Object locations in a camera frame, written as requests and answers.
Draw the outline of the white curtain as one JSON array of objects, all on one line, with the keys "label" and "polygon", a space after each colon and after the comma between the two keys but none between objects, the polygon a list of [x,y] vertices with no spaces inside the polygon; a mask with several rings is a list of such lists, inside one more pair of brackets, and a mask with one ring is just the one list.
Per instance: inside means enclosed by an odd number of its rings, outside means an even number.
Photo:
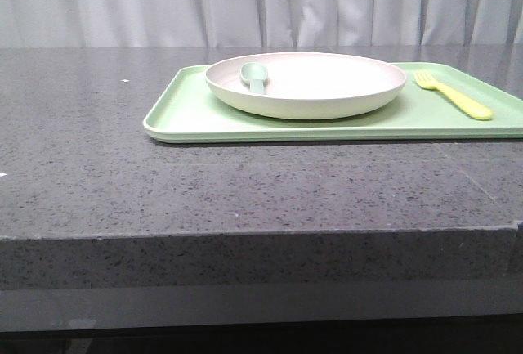
[{"label": "white curtain", "polygon": [[4,48],[521,41],[522,0],[1,0]]}]

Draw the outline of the teal plastic spoon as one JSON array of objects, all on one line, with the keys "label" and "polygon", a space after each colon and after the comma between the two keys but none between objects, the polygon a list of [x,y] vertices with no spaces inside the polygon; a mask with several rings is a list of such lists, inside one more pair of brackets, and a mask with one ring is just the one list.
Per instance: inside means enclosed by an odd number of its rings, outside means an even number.
[{"label": "teal plastic spoon", "polygon": [[265,65],[257,62],[243,64],[240,68],[240,77],[252,94],[264,95],[266,93],[268,69]]}]

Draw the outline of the light green tray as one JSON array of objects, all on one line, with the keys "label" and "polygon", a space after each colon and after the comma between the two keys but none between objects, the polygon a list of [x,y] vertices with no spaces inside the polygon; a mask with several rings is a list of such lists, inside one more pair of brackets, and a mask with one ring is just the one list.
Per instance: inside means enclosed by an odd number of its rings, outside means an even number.
[{"label": "light green tray", "polygon": [[448,65],[403,62],[407,74],[428,71],[437,80],[494,112],[491,120],[465,115],[438,92],[409,78],[400,95],[384,107],[344,119],[272,119],[234,109],[209,90],[206,66],[181,69],[143,120],[145,132],[167,143],[269,141],[366,141],[492,139],[522,136],[522,100]]}]

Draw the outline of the white round plate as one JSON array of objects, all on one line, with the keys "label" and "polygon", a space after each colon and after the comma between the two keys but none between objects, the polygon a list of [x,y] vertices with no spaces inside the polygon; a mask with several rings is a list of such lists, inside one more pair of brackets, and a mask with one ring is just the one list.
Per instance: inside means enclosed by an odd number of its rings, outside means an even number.
[{"label": "white round plate", "polygon": [[[264,65],[264,93],[252,93],[241,76],[248,63]],[[278,52],[219,61],[205,71],[212,93],[227,105],[277,119],[338,119],[377,110],[406,84],[398,66],[362,56]]]}]

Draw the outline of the yellow plastic fork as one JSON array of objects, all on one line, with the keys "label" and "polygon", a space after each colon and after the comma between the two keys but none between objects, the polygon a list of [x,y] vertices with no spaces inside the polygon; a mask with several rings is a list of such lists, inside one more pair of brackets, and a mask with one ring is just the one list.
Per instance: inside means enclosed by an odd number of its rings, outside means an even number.
[{"label": "yellow plastic fork", "polygon": [[494,112],[490,108],[456,89],[439,82],[426,70],[415,70],[413,77],[420,88],[439,92],[445,99],[472,119],[486,121],[494,117]]}]

